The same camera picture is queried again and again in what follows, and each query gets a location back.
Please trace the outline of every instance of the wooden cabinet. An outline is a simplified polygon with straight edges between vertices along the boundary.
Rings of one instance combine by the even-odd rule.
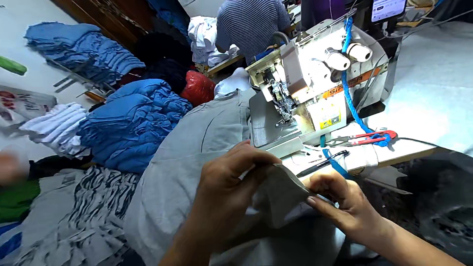
[[[156,15],[146,0],[52,0],[79,23],[99,26],[133,53],[138,38],[152,31]]]

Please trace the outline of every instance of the green cucumber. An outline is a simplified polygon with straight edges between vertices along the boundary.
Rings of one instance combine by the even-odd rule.
[[[0,55],[0,67],[12,72],[12,73],[15,73],[15,74],[18,74],[20,76],[23,76],[26,71],[28,70],[26,68],[26,66],[20,64],[20,63],[17,63],[13,60],[10,60],[8,58],[5,58],[3,56]]]

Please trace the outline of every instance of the machine label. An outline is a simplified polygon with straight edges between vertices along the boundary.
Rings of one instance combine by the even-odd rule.
[[[377,76],[377,75],[379,74],[379,72],[381,71],[381,68],[382,68],[382,66],[381,66],[381,67],[377,67],[377,68],[375,69],[375,73],[373,74],[373,77],[375,77],[375,76]],[[356,85],[358,85],[358,84],[361,84],[361,83],[367,81],[367,80],[369,79],[369,77],[371,77],[371,70],[368,71],[368,72],[365,72],[365,73],[363,73],[363,74],[361,74],[361,75],[359,75],[359,76],[357,76],[357,77],[354,78],[354,79],[349,80],[349,81],[348,81],[348,87],[349,87],[349,88],[352,88],[352,87],[354,87],[354,86],[356,86]],[[330,89],[330,90],[324,92],[323,97],[324,97],[324,99],[327,99],[327,98],[332,97],[333,95],[335,95],[335,94],[337,94],[337,93],[339,93],[339,92],[342,92],[342,91],[343,91],[343,85],[340,84],[340,85],[338,85],[337,87],[334,87],[334,88],[332,88],[332,89]]]
[[[326,102],[323,100],[322,108],[320,114],[321,119],[319,121],[320,129],[327,128],[331,125],[334,125],[342,120],[342,115],[340,113],[340,108],[330,101]]]

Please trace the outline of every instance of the sewing machine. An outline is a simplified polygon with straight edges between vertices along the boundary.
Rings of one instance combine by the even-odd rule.
[[[250,99],[255,147],[284,157],[318,145],[320,136],[344,127],[347,109],[342,71],[357,111],[388,97],[384,89],[389,59],[381,45],[353,26],[347,53],[341,53],[344,20],[327,19],[246,68],[261,90]]]

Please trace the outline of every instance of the smartphone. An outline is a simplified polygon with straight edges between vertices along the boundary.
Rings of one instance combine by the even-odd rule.
[[[371,21],[378,22],[404,13],[406,1],[407,0],[373,0]]]

